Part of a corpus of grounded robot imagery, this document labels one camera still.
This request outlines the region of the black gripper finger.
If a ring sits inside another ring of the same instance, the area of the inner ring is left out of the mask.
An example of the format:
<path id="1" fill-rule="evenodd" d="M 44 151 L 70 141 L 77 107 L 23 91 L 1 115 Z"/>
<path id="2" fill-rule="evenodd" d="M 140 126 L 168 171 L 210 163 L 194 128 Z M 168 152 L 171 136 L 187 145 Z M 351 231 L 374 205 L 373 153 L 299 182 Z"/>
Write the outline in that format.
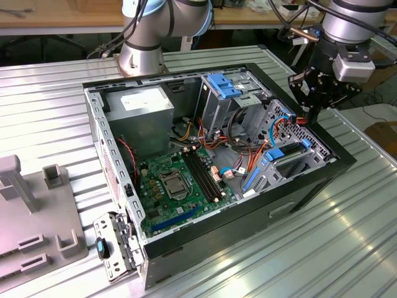
<path id="1" fill-rule="evenodd" d="M 317 121 L 319 113 L 328 107 L 336 107 L 339 104 L 352 99 L 360 94 L 362 88 L 356 83 L 330 83 L 318 86 L 311 94 L 311 122 Z"/>
<path id="2" fill-rule="evenodd" d="M 306 80 L 311 73 L 312 69 L 307 68 L 302 73 L 288 77 L 288 86 L 303 109 L 302 120 L 297 120 L 297 122 L 301 123 L 311 123 L 312 121 L 312 93 L 311 89 L 306 85 Z"/>

